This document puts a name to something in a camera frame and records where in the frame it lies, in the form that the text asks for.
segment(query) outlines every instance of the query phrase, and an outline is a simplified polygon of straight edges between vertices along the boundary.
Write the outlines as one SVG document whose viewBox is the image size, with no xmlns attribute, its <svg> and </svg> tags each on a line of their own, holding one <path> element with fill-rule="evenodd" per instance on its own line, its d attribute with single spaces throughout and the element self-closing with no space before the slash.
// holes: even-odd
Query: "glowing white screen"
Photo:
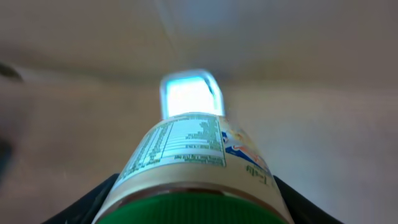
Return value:
<svg viewBox="0 0 398 224">
<path fill-rule="evenodd" d="M 220 113 L 219 102 L 216 102 L 208 85 L 200 77 L 169 81 L 167 107 L 169 116 L 188 112 Z"/>
</svg>

